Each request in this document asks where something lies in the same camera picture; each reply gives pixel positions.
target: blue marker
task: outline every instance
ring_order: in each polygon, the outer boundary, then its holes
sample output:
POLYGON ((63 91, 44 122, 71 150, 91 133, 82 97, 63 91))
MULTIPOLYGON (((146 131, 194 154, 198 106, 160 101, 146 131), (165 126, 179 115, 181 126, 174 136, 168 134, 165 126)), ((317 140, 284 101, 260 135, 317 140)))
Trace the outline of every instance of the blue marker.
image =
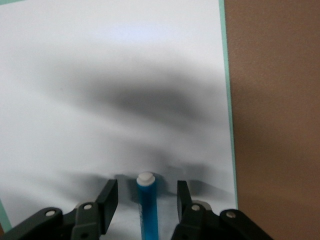
POLYGON ((151 172, 143 172, 136 179, 142 240, 158 240, 158 214, 156 178, 151 172))

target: brown wall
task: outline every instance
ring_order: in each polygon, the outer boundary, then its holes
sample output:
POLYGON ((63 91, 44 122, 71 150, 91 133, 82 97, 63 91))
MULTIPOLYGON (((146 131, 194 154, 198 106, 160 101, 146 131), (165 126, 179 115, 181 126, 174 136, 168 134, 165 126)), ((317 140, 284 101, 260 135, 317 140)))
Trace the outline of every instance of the brown wall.
POLYGON ((320 1, 226 0, 239 209, 320 239, 320 1))

